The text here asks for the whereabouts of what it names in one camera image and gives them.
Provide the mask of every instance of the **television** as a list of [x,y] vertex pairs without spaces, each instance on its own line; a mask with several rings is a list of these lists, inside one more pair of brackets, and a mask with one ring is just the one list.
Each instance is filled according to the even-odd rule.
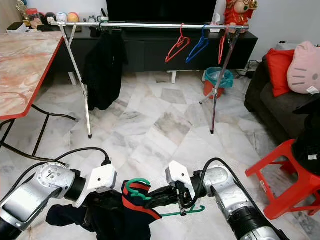
[[211,23],[217,0],[107,0],[110,22]]

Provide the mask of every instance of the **red stripe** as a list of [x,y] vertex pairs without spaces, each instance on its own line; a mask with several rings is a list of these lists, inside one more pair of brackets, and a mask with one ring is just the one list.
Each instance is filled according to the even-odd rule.
[[[143,185],[143,184],[139,184],[139,183],[133,182],[133,183],[130,184],[130,188],[142,189],[142,190],[146,190],[146,191],[149,192],[150,186],[146,186],[146,185]],[[124,193],[124,195],[128,195],[127,184],[125,184],[125,186],[124,186],[123,193]]]
[[143,206],[136,206],[133,205],[131,202],[129,202],[124,196],[122,196],[122,203],[127,209],[131,209],[133,211],[142,212],[145,214],[151,215],[155,220],[161,219],[161,216],[158,215],[156,212],[154,212],[151,209],[145,209]]

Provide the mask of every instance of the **red figurine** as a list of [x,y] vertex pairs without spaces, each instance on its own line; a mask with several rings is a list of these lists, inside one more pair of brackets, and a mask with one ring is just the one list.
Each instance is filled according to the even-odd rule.
[[248,19],[251,19],[257,8],[256,0],[226,0],[224,23],[231,26],[248,26]]

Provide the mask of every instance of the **black cabinet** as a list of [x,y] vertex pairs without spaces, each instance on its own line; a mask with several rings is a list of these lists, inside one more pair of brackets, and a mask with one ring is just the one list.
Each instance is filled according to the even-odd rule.
[[[66,32],[69,36],[71,28],[67,28]],[[122,32],[114,32],[113,34],[121,34],[124,40],[128,65],[125,65],[123,70],[125,72],[147,72],[205,70],[209,67],[218,67],[219,44],[224,31],[220,33],[209,33],[207,31],[209,45],[190,63],[186,63],[186,58],[198,43],[201,37],[201,30],[184,30],[183,35],[190,37],[191,43],[168,63],[165,63],[165,59],[169,50],[180,36],[178,29],[123,29]],[[90,37],[88,27],[82,27],[82,32],[75,34],[71,49],[81,73],[84,68],[86,55],[98,41],[98,38]],[[228,64],[228,69],[245,68],[257,41],[258,38],[250,32],[241,34]],[[229,45],[226,41],[220,66],[222,66],[228,50]],[[64,44],[59,49],[52,63],[51,70],[57,72],[75,71]]]

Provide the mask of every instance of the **clothes hanger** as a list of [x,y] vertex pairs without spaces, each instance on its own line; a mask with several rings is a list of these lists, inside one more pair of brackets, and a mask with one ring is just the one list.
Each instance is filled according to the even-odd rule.
[[130,184],[135,183],[135,182],[143,182],[143,183],[145,183],[147,185],[150,185],[150,182],[148,180],[144,179],[144,178],[134,178],[132,180],[127,181],[125,186],[126,186],[126,189],[128,190],[128,192],[131,193],[131,197],[140,197],[143,200],[151,200],[152,197],[146,197],[145,195],[140,193],[138,190],[133,190],[130,187]]
[[[200,213],[206,209],[205,206],[200,205],[200,209],[194,210],[196,205],[193,205],[189,211],[187,211],[187,214],[195,214],[195,213]],[[173,212],[173,213],[166,213],[166,214],[161,214],[161,217],[169,217],[169,216],[174,216],[174,215],[180,215],[180,212]]]
[[[180,53],[191,42],[191,39],[189,37],[184,36],[182,34],[182,26],[183,25],[184,25],[184,23],[182,23],[181,27],[180,27],[180,37],[178,39],[178,42],[171,48],[171,50],[168,53],[168,56],[166,56],[166,58],[165,58],[166,63],[168,63],[171,59],[173,59],[178,53]],[[173,54],[172,56],[170,56],[174,49],[178,49],[178,51],[175,54]]]
[[218,64],[221,64],[221,60],[222,60],[222,54],[224,52],[224,46],[225,46],[225,40],[226,40],[226,36],[229,34],[229,25],[226,26],[226,30],[225,33],[223,35],[223,37],[220,39],[220,45],[219,45],[219,58],[218,58]]
[[205,37],[205,27],[208,24],[203,25],[202,27],[202,36],[197,43],[197,45],[194,46],[192,51],[190,52],[189,56],[186,58],[185,63],[188,64],[192,59],[194,59],[203,49],[205,49],[209,45],[209,39]]
[[[129,193],[131,193],[131,197],[140,197],[143,200],[151,200],[152,197],[146,197],[144,194],[140,193],[138,190],[133,190],[130,185],[136,182],[143,182],[147,185],[150,185],[150,182],[144,178],[134,178],[132,180],[129,180],[126,182],[125,187],[128,190]],[[200,205],[200,209],[195,210],[196,205],[193,205],[189,211],[187,211],[187,214],[195,214],[195,213],[200,213],[206,209],[205,206]],[[162,214],[161,217],[169,217],[169,216],[174,216],[174,215],[180,215],[180,212],[172,212],[172,213],[166,213]]]

